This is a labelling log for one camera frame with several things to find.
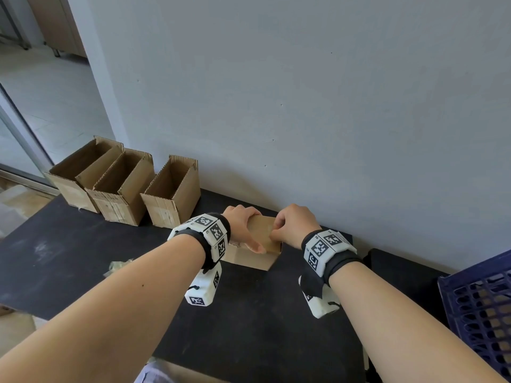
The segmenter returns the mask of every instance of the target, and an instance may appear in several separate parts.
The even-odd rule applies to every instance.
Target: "forearm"
[[[448,328],[366,266],[347,264],[329,283],[386,383],[504,381]]]
[[[138,258],[0,359],[0,381],[132,382],[204,258],[202,246],[189,235]]]

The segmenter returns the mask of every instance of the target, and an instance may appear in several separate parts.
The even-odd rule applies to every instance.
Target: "person's left hand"
[[[259,211],[254,207],[245,208],[242,205],[228,206],[222,215],[229,221],[231,240],[245,243],[255,253],[264,254],[266,252],[263,245],[253,238],[247,228],[248,219],[253,215],[261,215]]]

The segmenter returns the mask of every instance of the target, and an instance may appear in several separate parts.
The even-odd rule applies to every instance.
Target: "crumpled plastic packaging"
[[[108,267],[108,271],[103,274],[103,277],[108,277],[110,274],[113,274],[115,273],[117,270],[119,270],[120,268],[126,266],[127,264],[133,262],[133,259],[128,259],[126,262],[122,262],[122,261],[113,261],[113,262],[110,262],[110,266]]]

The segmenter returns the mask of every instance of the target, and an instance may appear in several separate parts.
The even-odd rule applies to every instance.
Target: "blue plastic crate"
[[[438,278],[438,287],[451,330],[511,382],[511,250]]]

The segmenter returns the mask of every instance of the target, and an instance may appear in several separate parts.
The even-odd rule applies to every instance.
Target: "open cardboard box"
[[[248,231],[266,249],[266,254],[258,254],[247,248],[246,244],[231,242],[222,260],[240,264],[249,268],[268,271],[282,252],[282,244],[270,239],[275,218],[254,215],[248,220]]]
[[[106,220],[137,226],[146,212],[140,193],[154,176],[149,153],[125,149],[87,192]]]
[[[99,212],[86,189],[93,188],[123,150],[120,142],[94,136],[92,141],[51,168],[46,176],[60,190],[67,204]]]
[[[180,225],[190,218],[200,198],[199,163],[170,155],[141,196],[153,225],[166,228]]]

